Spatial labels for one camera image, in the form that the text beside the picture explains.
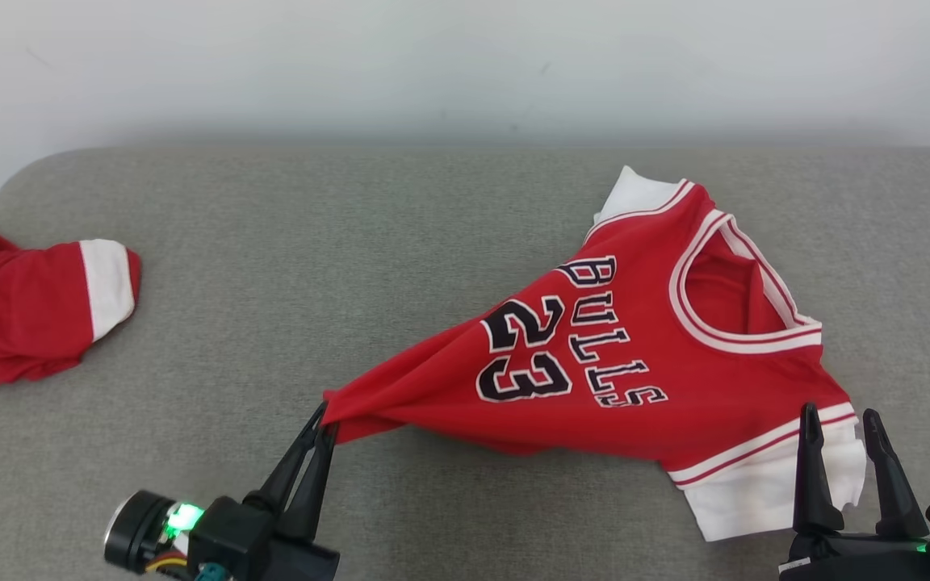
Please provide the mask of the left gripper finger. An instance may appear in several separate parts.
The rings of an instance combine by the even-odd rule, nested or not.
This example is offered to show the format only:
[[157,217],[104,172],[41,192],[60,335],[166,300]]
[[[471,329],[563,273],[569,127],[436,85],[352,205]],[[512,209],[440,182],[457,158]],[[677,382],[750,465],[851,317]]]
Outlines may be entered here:
[[314,430],[309,463],[278,525],[282,536],[305,543],[315,541],[339,428],[325,425]]
[[287,508],[300,467],[314,448],[326,406],[328,402],[321,402],[315,409],[266,481],[245,496],[245,504],[262,511],[284,511]]

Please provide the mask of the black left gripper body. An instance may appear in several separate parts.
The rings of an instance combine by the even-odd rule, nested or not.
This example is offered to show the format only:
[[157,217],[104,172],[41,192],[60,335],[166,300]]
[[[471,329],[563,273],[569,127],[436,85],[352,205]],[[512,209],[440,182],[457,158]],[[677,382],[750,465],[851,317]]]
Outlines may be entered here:
[[341,553],[315,543],[319,512],[288,510],[279,518],[268,545],[262,580],[333,580]]

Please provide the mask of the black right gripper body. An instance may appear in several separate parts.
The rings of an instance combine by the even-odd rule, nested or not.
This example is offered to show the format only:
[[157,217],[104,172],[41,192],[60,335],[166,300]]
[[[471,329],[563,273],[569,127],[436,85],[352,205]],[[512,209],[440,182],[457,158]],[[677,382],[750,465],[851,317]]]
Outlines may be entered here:
[[930,538],[798,534],[780,579],[930,580]]

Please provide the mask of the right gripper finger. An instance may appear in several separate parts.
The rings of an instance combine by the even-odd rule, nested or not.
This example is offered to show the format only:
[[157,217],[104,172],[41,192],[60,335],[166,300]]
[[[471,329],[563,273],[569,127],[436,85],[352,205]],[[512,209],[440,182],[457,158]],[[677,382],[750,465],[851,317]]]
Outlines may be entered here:
[[881,519],[875,533],[884,538],[923,538],[930,533],[907,474],[875,409],[863,413],[865,449],[873,463]]
[[797,533],[837,533],[844,529],[834,507],[823,459],[823,427],[815,404],[803,405],[798,427],[796,485],[791,528]]

